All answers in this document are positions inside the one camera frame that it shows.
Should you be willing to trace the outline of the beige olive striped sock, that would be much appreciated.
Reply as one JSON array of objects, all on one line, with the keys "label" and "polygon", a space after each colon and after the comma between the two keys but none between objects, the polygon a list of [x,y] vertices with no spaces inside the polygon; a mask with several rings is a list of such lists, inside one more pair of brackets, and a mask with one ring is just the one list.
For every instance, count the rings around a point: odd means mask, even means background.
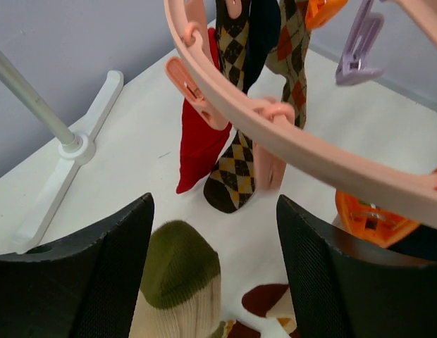
[{"label": "beige olive striped sock", "polygon": [[131,337],[211,337],[221,322],[219,256],[188,223],[150,237]]}]

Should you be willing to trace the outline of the navy santa sock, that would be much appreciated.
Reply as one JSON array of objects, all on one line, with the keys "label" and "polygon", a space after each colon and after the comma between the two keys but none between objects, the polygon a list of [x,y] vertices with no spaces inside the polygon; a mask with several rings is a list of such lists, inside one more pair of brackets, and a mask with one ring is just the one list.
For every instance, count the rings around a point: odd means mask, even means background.
[{"label": "navy santa sock", "polygon": [[428,261],[437,261],[437,229],[420,225],[409,235],[389,246],[388,250]]}]

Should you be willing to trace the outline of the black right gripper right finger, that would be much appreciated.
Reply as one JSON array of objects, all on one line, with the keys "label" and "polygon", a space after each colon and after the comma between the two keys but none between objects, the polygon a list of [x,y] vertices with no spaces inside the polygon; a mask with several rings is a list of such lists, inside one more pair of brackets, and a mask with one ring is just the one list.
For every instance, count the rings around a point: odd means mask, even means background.
[{"label": "black right gripper right finger", "polygon": [[437,337],[437,262],[358,239],[285,195],[276,219],[301,337]]}]

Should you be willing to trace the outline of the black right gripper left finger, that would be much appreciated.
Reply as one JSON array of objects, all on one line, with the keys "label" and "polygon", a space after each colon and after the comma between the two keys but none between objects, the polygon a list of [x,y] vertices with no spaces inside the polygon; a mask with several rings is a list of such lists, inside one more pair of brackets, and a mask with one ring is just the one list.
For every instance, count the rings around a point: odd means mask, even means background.
[{"label": "black right gripper left finger", "polygon": [[0,255],[0,337],[127,337],[153,219],[145,194],[61,239]]}]

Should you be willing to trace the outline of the beige maroon striped sock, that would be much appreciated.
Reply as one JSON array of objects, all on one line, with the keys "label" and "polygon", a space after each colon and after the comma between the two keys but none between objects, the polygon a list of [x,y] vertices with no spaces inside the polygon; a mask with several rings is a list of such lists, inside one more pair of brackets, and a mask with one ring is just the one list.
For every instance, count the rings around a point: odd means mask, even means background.
[{"label": "beige maroon striped sock", "polygon": [[241,304],[260,318],[275,318],[289,337],[299,337],[288,284],[261,284],[246,292]]}]

